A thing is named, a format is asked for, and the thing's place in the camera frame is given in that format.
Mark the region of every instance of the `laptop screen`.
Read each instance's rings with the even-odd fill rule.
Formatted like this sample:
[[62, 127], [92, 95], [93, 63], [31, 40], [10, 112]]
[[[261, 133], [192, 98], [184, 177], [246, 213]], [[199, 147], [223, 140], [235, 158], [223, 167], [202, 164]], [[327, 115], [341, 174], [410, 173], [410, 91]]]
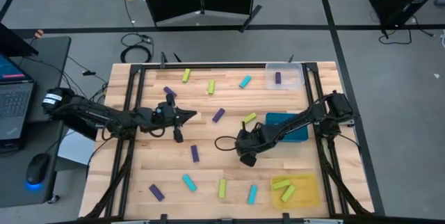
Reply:
[[26, 75], [0, 53], [0, 82], [25, 79]]

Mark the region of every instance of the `black desk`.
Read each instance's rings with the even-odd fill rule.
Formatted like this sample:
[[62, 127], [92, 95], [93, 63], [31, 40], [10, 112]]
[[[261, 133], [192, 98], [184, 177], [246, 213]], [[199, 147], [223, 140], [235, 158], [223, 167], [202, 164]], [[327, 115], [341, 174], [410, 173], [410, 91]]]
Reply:
[[[49, 63], [59, 70], [65, 67], [71, 39], [69, 37], [42, 38], [33, 42], [33, 47], [39, 51], [35, 60]], [[21, 58], [13, 58], [20, 63]], [[49, 117], [43, 114], [42, 100], [47, 89], [60, 85], [62, 75], [52, 67], [24, 59], [20, 67], [36, 81], [36, 90], [31, 102], [29, 120], [24, 128], [24, 149], [16, 154], [0, 155], [0, 207], [38, 204], [49, 200], [56, 181], [56, 166], [58, 144], [47, 154], [51, 155], [48, 171], [42, 186], [38, 191], [26, 187], [25, 174], [31, 159], [48, 147], [60, 141], [63, 132], [63, 122], [48, 122]]]

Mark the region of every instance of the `blue light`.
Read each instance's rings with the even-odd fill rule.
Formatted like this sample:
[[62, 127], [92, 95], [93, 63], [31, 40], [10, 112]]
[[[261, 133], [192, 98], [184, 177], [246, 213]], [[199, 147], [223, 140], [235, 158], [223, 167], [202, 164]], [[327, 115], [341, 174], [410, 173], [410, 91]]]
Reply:
[[30, 191], [39, 191], [40, 188], [43, 186], [42, 182], [40, 182], [39, 184], [34, 184], [34, 185], [29, 184], [28, 182], [25, 182], [25, 184], [26, 184], [26, 188]]

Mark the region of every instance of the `yellow-green block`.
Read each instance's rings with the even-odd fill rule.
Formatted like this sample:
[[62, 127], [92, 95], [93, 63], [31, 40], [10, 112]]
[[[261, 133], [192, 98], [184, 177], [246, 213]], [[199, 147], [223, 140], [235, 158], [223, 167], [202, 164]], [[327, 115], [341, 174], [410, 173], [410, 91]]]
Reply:
[[225, 184], [226, 184], [226, 180], [220, 179], [220, 193], [218, 194], [218, 197], [221, 199], [225, 198]]
[[187, 82], [189, 76], [190, 76], [190, 68], [186, 68], [186, 71], [184, 71], [184, 75], [182, 77], [182, 82]]
[[290, 185], [291, 185], [291, 181], [288, 180], [288, 179], [286, 179], [286, 180], [284, 180], [284, 181], [274, 183], [274, 184], [272, 185], [272, 188], [273, 188], [273, 190], [276, 190], [276, 189], [280, 189], [280, 188], [282, 188], [282, 187], [290, 186]]
[[209, 89], [207, 90], [209, 95], [212, 95], [215, 92], [215, 80], [210, 80]]
[[251, 113], [246, 118], [244, 118], [244, 122], [247, 124], [247, 123], [249, 123], [249, 121], [255, 119], [256, 117], [257, 117], [256, 113]]
[[293, 192], [295, 191], [295, 187], [290, 185], [286, 192], [284, 192], [283, 196], [281, 197], [281, 200], [284, 202], [287, 202], [287, 200], [293, 195]]

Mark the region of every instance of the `wooden tabletop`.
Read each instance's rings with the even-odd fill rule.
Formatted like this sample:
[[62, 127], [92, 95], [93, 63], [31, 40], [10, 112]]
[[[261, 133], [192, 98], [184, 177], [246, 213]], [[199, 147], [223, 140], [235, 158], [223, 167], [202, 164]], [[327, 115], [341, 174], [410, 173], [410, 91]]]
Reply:
[[[122, 109], [129, 78], [130, 64], [115, 64], [106, 94], [105, 104]], [[323, 92], [342, 92], [339, 73], [335, 62], [318, 63]], [[314, 140], [314, 132], [309, 127], [309, 140], [302, 143], [278, 143], [271, 150], [257, 155], [254, 168], [239, 161], [236, 151], [222, 152], [214, 146], [219, 136], [236, 136], [245, 116], [255, 112], [257, 119], [247, 124], [248, 130], [255, 122], [264, 122], [266, 113], [298, 113], [308, 107], [305, 88], [300, 90], [270, 90], [266, 88], [264, 69], [193, 69], [187, 83], [182, 83], [184, 70], [148, 70], [145, 75], [141, 106], [156, 108], [165, 100], [163, 88], [168, 86], [178, 96], [176, 104], [181, 109], [197, 111], [181, 129], [183, 143], [172, 138], [172, 128], [165, 130], [161, 138], [138, 133], [136, 149], [131, 168], [127, 210], [125, 219], [159, 219], [167, 214], [169, 219], [209, 219], [209, 218], [281, 218], [283, 212], [291, 218], [327, 217], [328, 210], [321, 177], [320, 163]], [[239, 84], [245, 75], [251, 82], [240, 89]], [[207, 94], [209, 80], [216, 82], [214, 95]], [[133, 88], [134, 106], [137, 80]], [[219, 108], [226, 113], [218, 123], [211, 121]], [[343, 134], [355, 139], [353, 128], [341, 127]], [[345, 185], [360, 203], [373, 211], [368, 184], [364, 175], [362, 160], [357, 146], [342, 137], [336, 138], [336, 148]], [[233, 146], [233, 140], [223, 139], [220, 145]], [[97, 139], [96, 147], [103, 140]], [[197, 145], [200, 162], [193, 163], [191, 145]], [[116, 141], [111, 140], [92, 158], [80, 216], [86, 215], [102, 197], [110, 183], [111, 168], [115, 155]], [[321, 203], [317, 207], [297, 209], [276, 209], [271, 200], [270, 179], [276, 175], [315, 173]], [[191, 192], [182, 180], [188, 174], [198, 190]], [[227, 179], [227, 195], [218, 198], [219, 179]], [[150, 192], [155, 184], [164, 194], [159, 202]], [[250, 185], [258, 186], [255, 205], [248, 205]], [[337, 190], [333, 188], [336, 211], [340, 212]], [[116, 214], [120, 188], [117, 190], [113, 213]]]

